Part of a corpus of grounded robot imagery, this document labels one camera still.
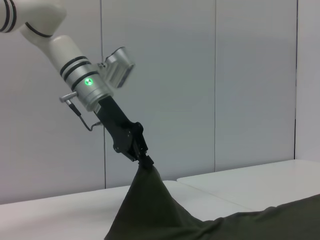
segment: fabric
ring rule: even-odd
[[[142,167],[106,240],[320,240],[320,195],[215,221],[191,216],[157,170]]]

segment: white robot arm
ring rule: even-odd
[[[153,161],[146,155],[148,147],[142,125],[129,121],[113,100],[113,92],[108,86],[121,88],[134,63],[121,47],[107,57],[105,63],[91,64],[69,36],[53,38],[66,15],[61,0],[0,0],[0,32],[20,29],[22,35],[49,58],[71,88],[72,93],[61,97],[61,102],[67,103],[81,118],[71,102],[72,98],[78,97],[86,110],[93,111],[111,134],[117,153],[151,168]]]

